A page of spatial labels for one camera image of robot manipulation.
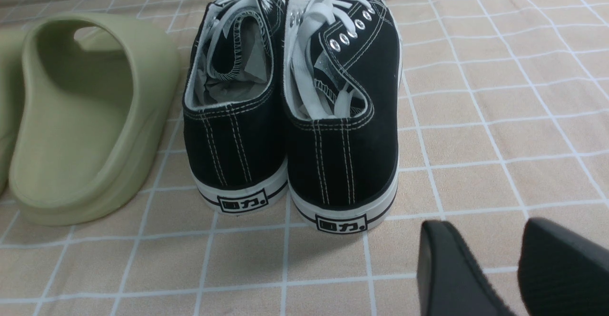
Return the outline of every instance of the shoe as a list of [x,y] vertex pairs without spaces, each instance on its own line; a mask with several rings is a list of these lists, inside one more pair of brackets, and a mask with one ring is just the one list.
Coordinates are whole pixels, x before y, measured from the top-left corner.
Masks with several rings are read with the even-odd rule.
[[284,0],[209,3],[192,47],[184,140],[213,210],[264,210],[287,192],[281,111]]
[[178,83],[173,41],[130,17],[60,14],[29,30],[22,66],[25,107],[9,172],[21,214],[74,225],[127,203],[157,155]]
[[398,186],[402,41],[381,0],[287,0],[289,187],[309,225],[381,223]]
[[25,35],[21,30],[0,31],[0,195],[9,177],[23,112],[21,49]]

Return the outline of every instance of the metal eyelet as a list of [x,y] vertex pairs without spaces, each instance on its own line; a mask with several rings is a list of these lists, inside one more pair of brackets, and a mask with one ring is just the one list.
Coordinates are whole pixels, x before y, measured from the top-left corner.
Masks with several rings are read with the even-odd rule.
[[330,47],[337,52],[341,51],[341,45],[339,45],[338,41],[334,39],[330,39]]
[[367,11],[365,11],[365,10],[364,10],[364,11],[362,11],[362,15],[363,15],[363,18],[364,18],[364,19],[366,19],[366,20],[368,20],[368,21],[372,21],[372,16],[370,16],[370,13],[369,13],[369,12],[367,12]]
[[361,20],[355,20],[355,26],[357,28],[359,28],[360,30],[365,30],[366,29],[366,25],[364,25],[364,23]]
[[344,45],[349,45],[349,38],[344,35],[344,34],[339,34],[339,38],[341,39],[341,42],[344,43]]

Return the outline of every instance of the brand logo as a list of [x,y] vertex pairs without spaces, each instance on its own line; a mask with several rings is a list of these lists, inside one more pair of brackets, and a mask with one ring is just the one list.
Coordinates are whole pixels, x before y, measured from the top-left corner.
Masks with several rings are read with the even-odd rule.
[[266,191],[264,189],[245,197],[222,197],[218,196],[220,209],[227,214],[241,214],[244,212],[260,209],[268,205]]
[[366,215],[350,218],[348,220],[336,220],[315,215],[317,229],[332,234],[352,234],[368,229]]

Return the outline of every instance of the sage green slide sandal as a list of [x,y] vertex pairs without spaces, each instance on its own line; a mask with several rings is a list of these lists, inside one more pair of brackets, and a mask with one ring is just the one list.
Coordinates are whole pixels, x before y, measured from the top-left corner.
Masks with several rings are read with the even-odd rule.
[[128,202],[148,176],[176,90],[174,43],[145,21],[60,14],[29,31],[22,65],[9,185],[23,216],[73,225]]
[[21,48],[25,35],[21,30],[0,30],[0,194],[9,177],[23,112]]

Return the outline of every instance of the checkered floor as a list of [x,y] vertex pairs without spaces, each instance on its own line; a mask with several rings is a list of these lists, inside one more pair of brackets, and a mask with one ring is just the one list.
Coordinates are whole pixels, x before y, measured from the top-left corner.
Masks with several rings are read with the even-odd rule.
[[385,0],[404,40],[400,186],[379,227],[331,236],[287,201],[214,214],[187,166],[180,95],[211,0],[0,0],[0,27],[70,10],[148,20],[183,79],[142,191],[102,220],[24,221],[0,197],[0,314],[418,314],[420,223],[452,221],[519,315],[528,217],[609,247],[609,0]]

